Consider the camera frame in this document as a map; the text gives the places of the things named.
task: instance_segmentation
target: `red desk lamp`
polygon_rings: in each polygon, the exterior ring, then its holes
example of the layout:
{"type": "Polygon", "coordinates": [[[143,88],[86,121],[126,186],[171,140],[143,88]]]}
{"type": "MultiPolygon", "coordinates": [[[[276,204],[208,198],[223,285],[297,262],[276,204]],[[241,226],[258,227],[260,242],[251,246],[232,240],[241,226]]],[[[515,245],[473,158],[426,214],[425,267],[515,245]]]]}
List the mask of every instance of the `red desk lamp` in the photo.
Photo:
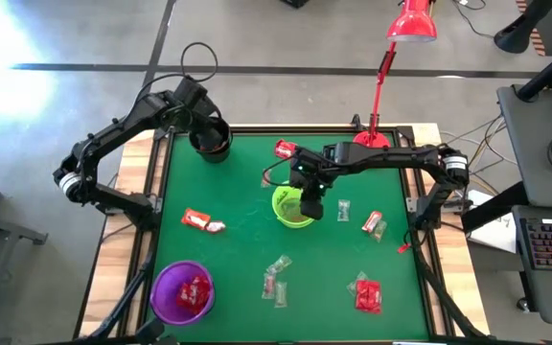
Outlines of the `red desk lamp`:
{"type": "Polygon", "coordinates": [[[368,131],[360,132],[355,137],[355,142],[367,147],[382,148],[389,146],[389,140],[378,133],[376,127],[379,125],[379,103],[380,91],[384,84],[384,77],[389,73],[397,42],[429,42],[436,39],[436,26],[427,12],[430,0],[405,0],[402,13],[391,24],[387,32],[387,39],[391,41],[389,50],[384,53],[377,75],[376,94],[374,96],[374,107],[372,119],[368,131]]]}

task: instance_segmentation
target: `red lamp shade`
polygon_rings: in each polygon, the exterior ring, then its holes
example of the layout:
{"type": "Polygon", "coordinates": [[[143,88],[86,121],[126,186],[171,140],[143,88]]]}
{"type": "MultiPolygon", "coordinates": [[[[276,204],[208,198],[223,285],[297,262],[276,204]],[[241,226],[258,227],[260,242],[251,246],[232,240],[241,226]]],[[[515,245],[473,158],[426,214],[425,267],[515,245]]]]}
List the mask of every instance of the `red lamp shade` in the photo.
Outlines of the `red lamp shade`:
{"type": "Polygon", "coordinates": [[[387,39],[397,42],[429,42],[436,39],[436,26],[427,14],[428,3],[428,0],[405,0],[402,13],[387,32],[387,39]]]}

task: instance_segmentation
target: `red lamp base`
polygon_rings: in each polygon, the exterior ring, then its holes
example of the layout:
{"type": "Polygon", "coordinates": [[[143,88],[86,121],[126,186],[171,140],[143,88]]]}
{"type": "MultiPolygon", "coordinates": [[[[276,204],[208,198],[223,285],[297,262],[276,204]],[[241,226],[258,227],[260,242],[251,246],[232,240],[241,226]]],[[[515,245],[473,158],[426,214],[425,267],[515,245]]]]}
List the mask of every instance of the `red lamp base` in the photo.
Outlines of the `red lamp base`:
{"type": "Polygon", "coordinates": [[[355,143],[365,145],[368,148],[391,147],[389,139],[378,132],[374,136],[374,140],[372,141],[372,143],[370,143],[370,133],[367,131],[360,132],[358,135],[355,136],[355,139],[353,141],[355,143]]]}

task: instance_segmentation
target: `white paper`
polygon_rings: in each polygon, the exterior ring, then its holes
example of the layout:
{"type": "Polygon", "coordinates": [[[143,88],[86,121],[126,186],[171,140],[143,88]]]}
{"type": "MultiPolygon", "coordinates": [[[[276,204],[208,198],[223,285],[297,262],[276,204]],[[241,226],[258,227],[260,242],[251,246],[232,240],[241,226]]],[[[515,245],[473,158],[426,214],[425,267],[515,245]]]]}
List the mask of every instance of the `white paper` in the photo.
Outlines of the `white paper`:
{"type": "MultiPolygon", "coordinates": [[[[473,203],[471,208],[481,205],[491,198],[491,195],[478,191],[468,192],[468,199],[473,203]]],[[[513,214],[500,217],[472,231],[470,240],[511,253],[517,253],[517,227],[513,214]]]]}

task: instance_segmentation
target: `wooden table frame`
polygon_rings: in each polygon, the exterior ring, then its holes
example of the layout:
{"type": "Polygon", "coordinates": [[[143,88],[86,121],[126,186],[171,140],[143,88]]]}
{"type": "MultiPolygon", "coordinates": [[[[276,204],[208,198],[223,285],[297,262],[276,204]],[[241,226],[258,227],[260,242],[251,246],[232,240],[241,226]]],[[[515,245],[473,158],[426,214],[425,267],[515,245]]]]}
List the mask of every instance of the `wooden table frame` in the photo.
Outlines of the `wooden table frame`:
{"type": "MultiPolygon", "coordinates": [[[[300,131],[329,127],[341,128],[343,129],[341,132],[353,133],[348,125],[236,125],[233,127],[243,127],[251,131],[256,129],[260,132],[283,132],[283,127],[289,129],[295,127],[300,131]]],[[[441,142],[438,127],[435,124],[393,124],[381,125],[382,127],[398,127],[398,130],[404,133],[400,138],[402,146],[414,145],[415,141],[417,146],[441,142]]],[[[173,138],[155,141],[154,137],[155,134],[152,131],[146,131],[126,143],[115,185],[117,190],[123,193],[163,195],[167,181],[162,183],[162,176],[168,175],[169,168],[167,165],[164,166],[164,162],[170,161],[168,148],[172,146],[173,138]]],[[[402,178],[407,180],[407,191],[412,197],[423,195],[433,185],[431,177],[426,172],[418,170],[405,170],[402,178]]],[[[461,220],[455,215],[443,215],[443,220],[461,226],[461,220]]],[[[126,224],[128,220],[125,216],[109,217],[103,228],[103,236],[126,224]]],[[[100,246],[96,253],[74,336],[90,334],[107,317],[121,297],[125,286],[137,272],[138,263],[146,256],[150,241],[150,233],[142,234],[132,226],[100,246]]],[[[435,233],[430,233],[423,252],[432,270],[446,285],[448,293],[461,311],[478,330],[487,334],[488,325],[463,232],[443,227],[435,233]]],[[[116,331],[111,335],[134,333],[139,326],[139,315],[145,314],[148,293],[147,285],[136,293],[128,312],[124,315],[125,325],[123,327],[120,324],[117,325],[116,331]]],[[[462,334],[456,325],[453,326],[446,315],[445,308],[441,306],[437,295],[427,282],[425,282],[425,288],[422,288],[422,293],[426,294],[424,300],[428,297],[432,311],[426,314],[430,322],[429,331],[435,334],[462,334]]]]}

